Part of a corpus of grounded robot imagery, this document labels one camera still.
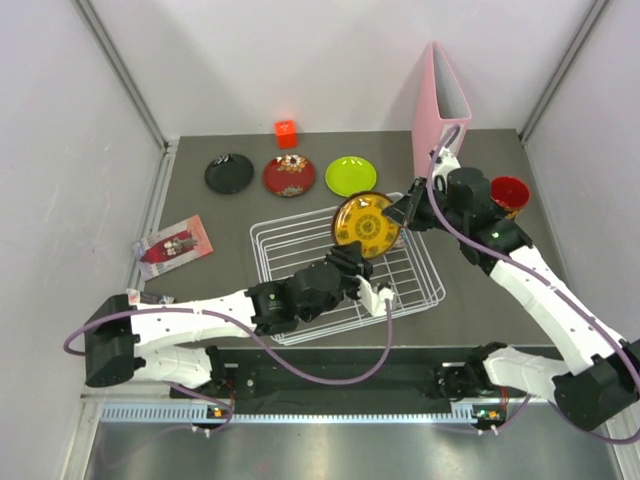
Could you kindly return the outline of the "yellow plate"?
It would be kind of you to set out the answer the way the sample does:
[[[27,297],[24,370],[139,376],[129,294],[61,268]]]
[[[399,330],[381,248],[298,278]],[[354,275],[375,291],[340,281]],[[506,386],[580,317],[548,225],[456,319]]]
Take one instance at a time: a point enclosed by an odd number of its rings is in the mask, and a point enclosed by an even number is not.
[[[401,227],[383,214],[393,200],[382,193],[363,191],[348,197],[336,210],[331,236],[336,245],[361,243],[364,259],[389,251],[400,237]]]

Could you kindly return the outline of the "green plate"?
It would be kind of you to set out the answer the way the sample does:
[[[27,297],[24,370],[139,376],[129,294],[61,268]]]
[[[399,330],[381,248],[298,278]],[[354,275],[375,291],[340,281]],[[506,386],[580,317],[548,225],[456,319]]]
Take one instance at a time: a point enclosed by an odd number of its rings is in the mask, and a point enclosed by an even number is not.
[[[343,156],[333,160],[325,171],[328,188],[341,197],[372,190],[377,184],[376,168],[358,156]]]

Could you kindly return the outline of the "white wire dish rack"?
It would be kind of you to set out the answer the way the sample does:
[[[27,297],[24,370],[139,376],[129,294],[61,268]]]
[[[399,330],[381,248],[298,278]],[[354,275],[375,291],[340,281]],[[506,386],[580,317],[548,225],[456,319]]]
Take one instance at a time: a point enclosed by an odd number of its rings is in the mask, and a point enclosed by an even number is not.
[[[258,280],[280,280],[323,259],[333,244],[331,221],[335,211],[334,207],[327,207],[254,224],[249,235]],[[395,292],[395,320],[429,310],[446,296],[423,238],[419,233],[406,233],[406,248],[394,246],[371,261],[371,282],[388,284]],[[385,316],[373,317],[360,303],[346,299],[336,309],[310,323],[300,323],[293,332],[277,334],[273,340],[294,346],[385,321]]]

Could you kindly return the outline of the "red floral plate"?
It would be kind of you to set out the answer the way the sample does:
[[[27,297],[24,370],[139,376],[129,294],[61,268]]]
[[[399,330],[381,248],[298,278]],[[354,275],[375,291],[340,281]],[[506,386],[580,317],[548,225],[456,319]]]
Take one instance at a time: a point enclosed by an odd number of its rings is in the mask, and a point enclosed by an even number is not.
[[[262,181],[266,189],[284,198],[300,196],[314,185],[316,169],[304,156],[285,154],[272,159],[264,168]]]

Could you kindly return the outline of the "red cup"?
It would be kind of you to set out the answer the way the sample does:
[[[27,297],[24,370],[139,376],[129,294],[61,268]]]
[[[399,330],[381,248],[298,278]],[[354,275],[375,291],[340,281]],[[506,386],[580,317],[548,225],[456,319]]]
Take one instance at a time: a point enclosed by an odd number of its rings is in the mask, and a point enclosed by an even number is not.
[[[490,193],[492,200],[506,212],[509,219],[515,219],[531,198],[528,185],[513,176],[494,178]]]

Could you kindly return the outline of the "black glossy plate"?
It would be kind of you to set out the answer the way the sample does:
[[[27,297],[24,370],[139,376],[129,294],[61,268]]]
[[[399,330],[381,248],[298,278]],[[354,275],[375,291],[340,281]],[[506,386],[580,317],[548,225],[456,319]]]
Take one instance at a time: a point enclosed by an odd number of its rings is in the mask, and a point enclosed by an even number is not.
[[[251,183],[253,177],[253,163],[238,153],[218,156],[209,163],[204,173],[206,185],[223,195],[239,193]]]

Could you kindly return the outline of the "red blue patterned bowl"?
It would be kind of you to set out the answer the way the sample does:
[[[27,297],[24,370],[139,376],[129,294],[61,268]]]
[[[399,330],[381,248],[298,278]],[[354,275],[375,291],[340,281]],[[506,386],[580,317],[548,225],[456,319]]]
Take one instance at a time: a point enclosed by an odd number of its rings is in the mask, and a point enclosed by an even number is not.
[[[408,244],[408,236],[404,229],[402,229],[399,233],[397,241],[395,243],[396,248],[406,248]]]

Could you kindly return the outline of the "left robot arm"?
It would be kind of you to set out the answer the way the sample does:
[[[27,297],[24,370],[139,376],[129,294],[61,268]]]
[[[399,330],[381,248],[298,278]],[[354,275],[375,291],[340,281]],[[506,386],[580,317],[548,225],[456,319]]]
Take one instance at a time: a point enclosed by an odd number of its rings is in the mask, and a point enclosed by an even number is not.
[[[216,396],[226,387],[227,374],[212,350],[197,349],[195,343],[289,333],[346,299],[372,316],[383,315],[393,293],[373,286],[372,273],[360,242],[353,242],[333,246],[323,259],[291,276],[218,298],[161,305],[113,295],[91,317],[99,326],[84,333],[85,384],[168,381]]]

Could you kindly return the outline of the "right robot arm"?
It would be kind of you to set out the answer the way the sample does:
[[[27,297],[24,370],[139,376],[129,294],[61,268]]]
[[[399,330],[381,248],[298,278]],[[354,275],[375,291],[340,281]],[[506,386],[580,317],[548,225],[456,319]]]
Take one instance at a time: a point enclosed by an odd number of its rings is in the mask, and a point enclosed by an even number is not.
[[[513,296],[561,356],[549,359],[492,342],[472,351],[460,375],[436,373],[440,395],[517,389],[547,400],[585,432],[638,402],[638,342],[606,327],[553,274],[530,237],[493,201],[480,170],[418,178],[383,214],[411,231],[454,235],[467,261]]]

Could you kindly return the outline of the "orange cube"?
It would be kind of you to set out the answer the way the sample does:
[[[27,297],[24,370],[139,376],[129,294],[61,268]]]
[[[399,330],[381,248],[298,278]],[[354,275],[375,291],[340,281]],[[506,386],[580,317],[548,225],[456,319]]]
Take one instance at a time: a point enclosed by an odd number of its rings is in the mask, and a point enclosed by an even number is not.
[[[282,120],[275,122],[274,133],[279,149],[291,149],[297,146],[297,131],[295,122],[293,120]]]

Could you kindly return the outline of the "red illustrated card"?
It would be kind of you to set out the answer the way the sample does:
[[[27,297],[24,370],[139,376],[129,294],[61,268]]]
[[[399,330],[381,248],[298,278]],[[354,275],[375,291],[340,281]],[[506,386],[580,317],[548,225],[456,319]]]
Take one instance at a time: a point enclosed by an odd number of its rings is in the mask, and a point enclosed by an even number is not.
[[[213,252],[199,215],[156,231],[133,244],[144,281],[157,278]]]

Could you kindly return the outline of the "floral patterned cloth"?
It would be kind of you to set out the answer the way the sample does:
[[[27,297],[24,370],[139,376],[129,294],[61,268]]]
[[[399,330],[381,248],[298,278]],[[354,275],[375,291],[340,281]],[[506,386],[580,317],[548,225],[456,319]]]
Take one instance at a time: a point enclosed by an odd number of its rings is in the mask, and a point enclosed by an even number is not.
[[[171,296],[152,294],[131,288],[126,290],[126,295],[130,305],[169,305],[175,302],[175,298]]]

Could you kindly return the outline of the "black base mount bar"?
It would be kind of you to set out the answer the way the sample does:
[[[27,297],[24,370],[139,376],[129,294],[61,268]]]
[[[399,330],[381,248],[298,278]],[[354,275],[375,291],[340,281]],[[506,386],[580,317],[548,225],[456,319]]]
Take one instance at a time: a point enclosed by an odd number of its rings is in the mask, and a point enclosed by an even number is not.
[[[498,398],[480,371],[483,347],[209,348],[200,395],[232,397],[243,412],[436,412],[465,398]]]

